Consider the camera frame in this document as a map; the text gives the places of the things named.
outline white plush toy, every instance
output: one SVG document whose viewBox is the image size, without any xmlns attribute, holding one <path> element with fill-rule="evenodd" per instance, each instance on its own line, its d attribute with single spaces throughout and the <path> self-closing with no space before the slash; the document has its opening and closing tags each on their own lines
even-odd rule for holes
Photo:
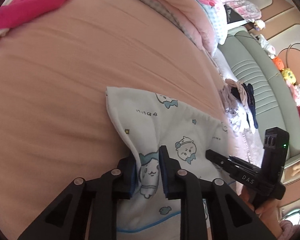
<svg viewBox="0 0 300 240">
<path fill-rule="evenodd" d="M 262 34 L 258 35 L 257 38 L 261 48 L 263 48 L 263 50 L 268 54 L 268 56 L 271 59 L 274 59 L 275 58 L 274 46 L 272 46 Z"/>
<path fill-rule="evenodd" d="M 260 31 L 260 30 L 263 30 L 265 27 L 266 27 L 266 24 L 263 20 L 259 19 L 259 20 L 255 20 L 253 22 L 253 27 L 257 30 L 257 31 Z"/>
</svg>

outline pink plush toy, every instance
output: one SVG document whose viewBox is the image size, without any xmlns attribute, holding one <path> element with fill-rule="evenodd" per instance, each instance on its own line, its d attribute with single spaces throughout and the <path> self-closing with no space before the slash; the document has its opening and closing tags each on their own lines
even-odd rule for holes
<svg viewBox="0 0 300 240">
<path fill-rule="evenodd" d="M 300 106 L 300 84 L 292 85 L 289 80 L 286 80 L 287 86 L 290 88 L 293 100 L 296 102 L 297 106 Z"/>
</svg>

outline black handheld device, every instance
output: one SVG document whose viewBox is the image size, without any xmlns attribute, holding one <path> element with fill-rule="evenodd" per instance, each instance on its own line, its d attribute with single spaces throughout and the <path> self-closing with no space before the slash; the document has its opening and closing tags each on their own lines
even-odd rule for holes
<svg viewBox="0 0 300 240">
<path fill-rule="evenodd" d="M 285 186 L 280 182 L 289 145 L 289 133 L 278 128 L 267 129 L 261 168 L 234 156 L 229 158 L 212 150 L 206 158 L 223 168 L 230 177 L 253 192 L 250 202 L 258 208 L 270 198 L 282 199 Z"/>
</svg>

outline gray cushioned headboard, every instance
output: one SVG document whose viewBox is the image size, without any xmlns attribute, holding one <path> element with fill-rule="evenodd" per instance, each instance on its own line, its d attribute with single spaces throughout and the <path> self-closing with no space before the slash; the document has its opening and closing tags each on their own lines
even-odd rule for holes
<svg viewBox="0 0 300 240">
<path fill-rule="evenodd" d="M 256 100 L 259 133 L 279 127 L 289 132 L 290 148 L 287 159 L 300 157 L 300 118 L 289 88 L 272 60 L 258 42 L 245 31 L 228 35 L 219 49 L 225 55 L 234 75 L 251 83 Z"/>
</svg>

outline window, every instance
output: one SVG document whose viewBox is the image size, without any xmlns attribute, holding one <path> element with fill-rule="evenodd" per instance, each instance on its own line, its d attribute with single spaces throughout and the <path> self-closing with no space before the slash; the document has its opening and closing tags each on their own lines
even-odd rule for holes
<svg viewBox="0 0 300 240">
<path fill-rule="evenodd" d="M 300 208 L 290 211 L 283 219 L 289 220 L 293 225 L 300 225 Z"/>
</svg>

